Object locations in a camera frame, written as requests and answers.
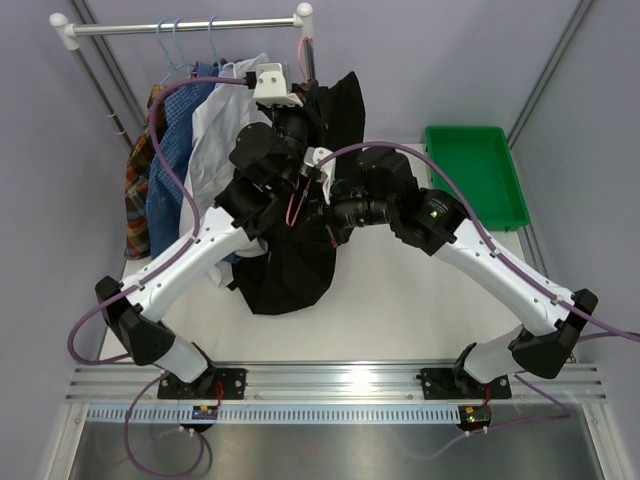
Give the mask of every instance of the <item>clothes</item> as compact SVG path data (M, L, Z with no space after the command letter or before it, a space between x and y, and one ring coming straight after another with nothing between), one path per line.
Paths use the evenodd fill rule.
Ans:
M165 88L165 85L153 86L149 100L147 101L147 108L151 107L155 98ZM167 129L164 108L160 108L158 111L156 125L158 136L162 138ZM151 143L149 125L147 123L127 160L124 194L124 202L127 209L127 246L125 257L130 260L147 257L151 251L146 204L149 190L149 172L155 153Z
M224 68L221 76L242 78L256 67L269 63L266 54L254 59L233 64L233 68ZM185 187L193 195L198 211L203 214L214 203L233 178L235 167L229 161L229 154L235 147L240 130L253 122L269 122L258 111L253 101L253 90L236 85L220 84L209 97L196 109L192 116L193 151L189 159ZM182 200L180 214L180 235L193 228L193 213L188 202ZM262 255L265 249L258 240L236 252L241 257ZM220 262L208 274L218 286L226 286L233 281L228 262Z
M308 103L319 110L328 125L319 145L335 151L362 142L365 109L355 73L351 72L334 87L321 87L310 93ZM357 186L357 156L356 152L338 159L336 183ZM313 185L309 198L320 197L320 186ZM336 249L324 218L310 217L307 213L305 204L298 223L288 227L283 212L281 220L263 235L269 254L245 258L232 265L235 283L253 313L278 315L314 305L331 286Z
M199 62L197 75L216 76L217 67ZM181 181L187 174L192 151L191 116L213 91L215 84L197 84L182 87L164 102L167 131L160 145L169 165ZM149 194L147 197L147 219L151 256L157 257L178 237L182 192L163 168L156 155L151 163Z

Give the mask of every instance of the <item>white bracket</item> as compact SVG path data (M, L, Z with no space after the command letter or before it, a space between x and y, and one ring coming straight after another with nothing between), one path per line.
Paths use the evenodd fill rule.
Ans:
M332 153L331 150L326 148L309 147L304 154L303 164L310 170ZM324 201L327 202L327 205L329 205L331 200L331 185L333 185L335 164L336 162L329 162L320 167L320 171L322 172L322 177L320 178L320 182L322 182L322 193L324 194Z
M263 63L256 68L258 82L253 99L265 107L282 105L285 107L302 106L302 100L291 92L291 86L281 63Z
M49 17L49 23L56 29L62 43L67 47L67 50L78 50L80 44L76 34L73 31L73 23L69 23L69 19L61 13L53 13Z
M301 3L293 16L296 27L302 28L302 38L313 38L313 7L307 2Z

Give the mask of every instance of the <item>white rail end cap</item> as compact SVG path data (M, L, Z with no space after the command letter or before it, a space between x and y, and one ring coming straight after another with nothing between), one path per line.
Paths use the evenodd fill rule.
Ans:
M62 43L67 50L77 50L80 44L73 33L73 23L69 23L69 19L62 13L53 13L49 17L49 23L56 29Z
M302 23L302 36L313 38L313 7L307 2L298 5L296 17Z

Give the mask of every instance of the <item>plaid shirt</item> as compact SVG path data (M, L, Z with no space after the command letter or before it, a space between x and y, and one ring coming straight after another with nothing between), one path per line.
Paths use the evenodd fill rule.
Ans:
M154 85L147 108L155 100L164 85ZM160 140L167 130L167 121L164 115L164 108L158 112L156 122ZM149 172L151 171L151 161L156 152L151 143L151 133L148 124L142 129L140 137L129 154L127 160L126 185L124 193L124 203L127 209L127 248L125 257L131 260L148 257L151 253L149 243L149 226L147 224L147 193L149 191Z

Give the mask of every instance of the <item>blue hanger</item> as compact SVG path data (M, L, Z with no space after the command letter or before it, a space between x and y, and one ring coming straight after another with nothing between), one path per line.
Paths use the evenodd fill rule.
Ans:
M178 70L176 68L176 66L173 64L173 61L171 60L171 55L169 55L169 50L167 49L167 47L165 46L164 43L162 43L162 39L160 38L160 27L162 26L162 24L166 21L168 21L168 18L163 18L158 22L158 26L156 27L156 40L158 41L158 43L160 44L160 47L162 47L162 51L164 52L164 56L167 59L167 75L160 80L160 85L164 85L164 82L166 82L167 80L169 80L169 77L171 76L171 72L172 70Z
M220 74L220 72L222 72L222 59L220 58L220 56L218 55L218 50L216 49L215 44L213 43L213 34L211 32L211 24L214 22L214 20L218 18L215 15L213 17L211 17L211 20L209 20L209 27L207 28L207 32L209 34L209 43L211 44L211 48L213 49L213 58L214 60L216 60L218 62L218 75Z
M182 49L182 45L180 45L180 42L178 41L178 36L176 35L176 27L178 26L178 23L180 23L182 20L184 19L183 18L176 19L175 23L173 24L172 34L173 34L173 41L175 42L176 47L178 47L178 51L180 52L180 58L182 59L182 64L178 65L177 68L187 67L187 78L189 78L191 76L191 69L195 67L195 65L189 62L189 59L187 58L187 56L184 53L184 50Z

